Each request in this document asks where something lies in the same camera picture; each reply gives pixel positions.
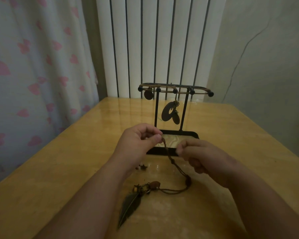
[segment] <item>hand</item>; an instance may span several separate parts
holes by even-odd
[[[120,137],[110,161],[126,172],[135,169],[146,152],[162,142],[162,134],[158,128],[147,123],[126,129]]]
[[[230,178],[240,163],[220,148],[199,139],[185,139],[176,153],[194,167],[199,174],[206,173],[219,185],[228,188]]]

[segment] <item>crack in wall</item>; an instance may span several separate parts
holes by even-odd
[[[240,58],[239,58],[239,60],[238,60],[238,63],[236,64],[236,66],[235,66],[235,68],[234,68],[234,71],[233,71],[232,74],[231,74],[230,83],[229,83],[229,86],[228,86],[228,88],[227,88],[227,91],[226,91],[226,93],[225,93],[225,95],[224,95],[224,98],[223,98],[223,100],[222,100],[222,103],[224,102],[224,100],[225,100],[225,98],[226,98],[226,96],[227,96],[227,93],[228,93],[228,91],[229,91],[229,88],[231,87],[232,77],[233,77],[234,74],[235,74],[235,71],[236,71],[236,69],[237,69],[237,67],[238,67],[238,65],[239,65],[239,63],[240,63],[240,61],[241,61],[241,58],[243,57],[243,55],[244,55],[244,53],[245,53],[245,51],[246,51],[246,48],[247,48],[248,44],[249,44],[252,40],[254,40],[255,37],[257,37],[258,35],[260,35],[263,31],[265,31],[265,30],[267,29],[267,27],[269,26],[270,21],[271,21],[271,19],[269,19],[269,21],[268,21],[266,27],[264,27],[260,32],[258,32],[255,36],[253,36],[253,37],[247,42],[247,44],[245,45],[245,48],[244,48],[243,52],[241,53],[241,56],[240,56]]]

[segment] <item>curtain fold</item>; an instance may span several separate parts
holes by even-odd
[[[81,0],[0,0],[0,180],[98,101]]]

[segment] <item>wooden table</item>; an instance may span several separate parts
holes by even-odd
[[[159,115],[166,101],[160,102]],[[154,101],[106,98],[0,183],[0,238],[32,238],[105,163],[125,128],[154,123]],[[158,119],[158,128],[178,129]],[[271,185],[299,213],[299,158],[226,104],[188,103],[185,131],[224,149]],[[167,157],[147,155],[146,171],[124,183],[107,238],[245,238],[227,189],[176,162],[193,180],[179,195],[153,192],[116,230],[123,198],[133,185],[159,180],[183,188],[184,178]]]

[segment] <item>person's left hand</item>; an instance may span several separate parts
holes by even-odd
[[[109,161],[124,169],[125,172],[135,169],[146,152],[162,142],[162,134],[158,128],[147,123],[126,129]]]

